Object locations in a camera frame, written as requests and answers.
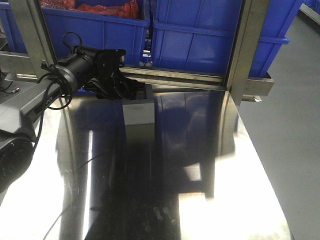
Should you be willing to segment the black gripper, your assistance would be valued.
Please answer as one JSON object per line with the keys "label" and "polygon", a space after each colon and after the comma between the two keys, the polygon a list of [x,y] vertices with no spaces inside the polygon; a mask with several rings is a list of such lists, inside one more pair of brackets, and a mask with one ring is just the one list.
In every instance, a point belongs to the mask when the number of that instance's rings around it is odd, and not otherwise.
{"label": "black gripper", "polygon": [[95,93],[98,99],[135,100],[137,93],[145,91],[145,84],[120,71],[125,66],[122,60],[125,55],[124,49],[99,50],[94,56],[94,77],[83,89]]}

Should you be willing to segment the gray robot arm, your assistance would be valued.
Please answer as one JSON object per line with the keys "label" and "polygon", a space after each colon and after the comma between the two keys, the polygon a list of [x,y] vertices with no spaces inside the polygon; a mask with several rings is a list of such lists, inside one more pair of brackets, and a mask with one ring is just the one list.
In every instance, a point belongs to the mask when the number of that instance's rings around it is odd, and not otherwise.
{"label": "gray robot arm", "polygon": [[124,49],[97,49],[76,45],[70,55],[52,67],[34,86],[15,94],[0,104],[0,190],[4,192],[29,168],[42,129],[36,121],[44,120],[44,112],[60,97],[71,103],[73,94],[84,87],[108,100],[134,100],[145,89],[144,83],[127,78]]}

